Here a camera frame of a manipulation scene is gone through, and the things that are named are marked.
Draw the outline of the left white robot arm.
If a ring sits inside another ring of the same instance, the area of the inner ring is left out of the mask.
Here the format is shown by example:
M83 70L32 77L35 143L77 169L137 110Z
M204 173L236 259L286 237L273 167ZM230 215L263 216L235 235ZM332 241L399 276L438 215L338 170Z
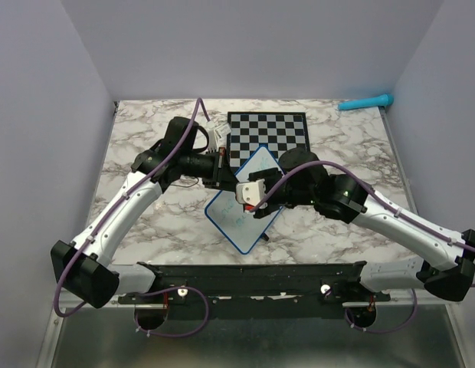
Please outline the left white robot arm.
M122 187L107 207L72 241L53 245L56 299L61 289L95 308L103 307L118 294L135 292L146 303L161 297L162 284L145 265L114 271L110 264L136 220L182 176L199 178L209 189L235 188L237 178L216 132L205 133L206 146L194 146L202 129L192 119L172 118L165 136L136 156Z

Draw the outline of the blue framed whiteboard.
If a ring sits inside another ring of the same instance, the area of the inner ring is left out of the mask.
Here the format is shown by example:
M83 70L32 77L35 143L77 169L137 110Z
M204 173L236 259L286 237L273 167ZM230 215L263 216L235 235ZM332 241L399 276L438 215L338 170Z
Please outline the blue framed whiteboard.
M250 173L279 168L277 159L266 146L260 146L236 172L239 182ZM247 255L272 226L282 209L264 218L254 218L243 210L233 192L220 191L205 207L205 215L218 231L242 254Z

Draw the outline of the black white chessboard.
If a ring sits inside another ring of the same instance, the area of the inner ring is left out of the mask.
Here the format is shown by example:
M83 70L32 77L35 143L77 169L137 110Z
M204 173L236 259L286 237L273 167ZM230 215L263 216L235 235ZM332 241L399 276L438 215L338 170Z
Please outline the black white chessboard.
M275 159L287 150L310 150L306 114L301 112L229 112L231 132L226 153L233 171L238 171L252 154L265 146Z

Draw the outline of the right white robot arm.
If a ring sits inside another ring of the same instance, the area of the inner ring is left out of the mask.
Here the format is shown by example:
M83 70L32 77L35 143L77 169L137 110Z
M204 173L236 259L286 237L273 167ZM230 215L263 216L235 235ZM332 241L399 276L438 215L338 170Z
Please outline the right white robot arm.
M345 281L360 301L371 292L422 289L445 301L462 301L475 275L475 231L436 225L387 199L344 166L296 148L279 168L249 174L236 187L244 209L262 218L281 207L311 205L321 216L367 228L413 252L406 261L370 263Z

